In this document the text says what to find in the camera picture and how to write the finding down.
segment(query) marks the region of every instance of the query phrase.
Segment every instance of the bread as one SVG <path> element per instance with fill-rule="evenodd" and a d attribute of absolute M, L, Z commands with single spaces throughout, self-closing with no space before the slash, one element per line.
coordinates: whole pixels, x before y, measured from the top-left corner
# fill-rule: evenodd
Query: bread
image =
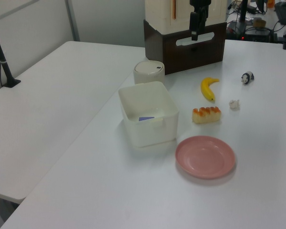
<path fill-rule="evenodd" d="M 192 120 L 195 123 L 210 123 L 220 120 L 221 111 L 216 107 L 201 107 L 193 109 Z"/>

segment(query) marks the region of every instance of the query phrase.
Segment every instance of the brown box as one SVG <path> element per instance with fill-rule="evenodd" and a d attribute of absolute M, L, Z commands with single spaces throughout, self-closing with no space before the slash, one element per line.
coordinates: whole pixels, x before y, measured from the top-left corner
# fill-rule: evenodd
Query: brown box
<path fill-rule="evenodd" d="M 211 40 L 186 46 L 177 46 L 176 41 L 191 37 L 189 30 L 162 35 L 146 20 L 143 23 L 145 55 L 149 60 L 161 61 L 166 75 L 223 60 L 226 22 L 205 27 L 204 33 L 214 33 Z"/>

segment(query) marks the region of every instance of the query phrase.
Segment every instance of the white canister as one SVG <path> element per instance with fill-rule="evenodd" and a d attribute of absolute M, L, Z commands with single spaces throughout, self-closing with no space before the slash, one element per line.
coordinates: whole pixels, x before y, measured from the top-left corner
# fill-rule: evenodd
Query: white canister
<path fill-rule="evenodd" d="M 164 84 L 165 68 L 159 61 L 142 61 L 133 71 L 134 83 L 149 83 L 160 81 Z"/>

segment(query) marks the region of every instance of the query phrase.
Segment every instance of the small toy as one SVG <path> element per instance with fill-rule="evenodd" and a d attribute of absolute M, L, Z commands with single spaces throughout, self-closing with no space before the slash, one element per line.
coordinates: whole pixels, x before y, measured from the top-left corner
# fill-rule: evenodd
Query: small toy
<path fill-rule="evenodd" d="M 229 102 L 230 109 L 237 110 L 239 109 L 239 100 L 231 100 Z"/>
<path fill-rule="evenodd" d="M 216 122 L 221 117 L 221 111 L 216 107 L 201 107 L 193 109 L 192 120 L 195 123 L 210 123 Z"/>
<path fill-rule="evenodd" d="M 250 80 L 254 80 L 254 75 L 251 71 L 247 71 L 242 76 L 242 82 L 243 84 L 247 85 L 250 82 Z"/>

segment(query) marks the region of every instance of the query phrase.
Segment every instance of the yellow banana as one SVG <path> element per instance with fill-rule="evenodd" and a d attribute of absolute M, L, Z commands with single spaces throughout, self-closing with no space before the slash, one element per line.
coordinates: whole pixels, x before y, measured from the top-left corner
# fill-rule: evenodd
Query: yellow banana
<path fill-rule="evenodd" d="M 201 81 L 200 89 L 204 97 L 212 102 L 215 101 L 215 95 L 212 90 L 209 88 L 210 84 L 219 82 L 219 79 L 214 79 L 211 77 L 207 77 Z"/>

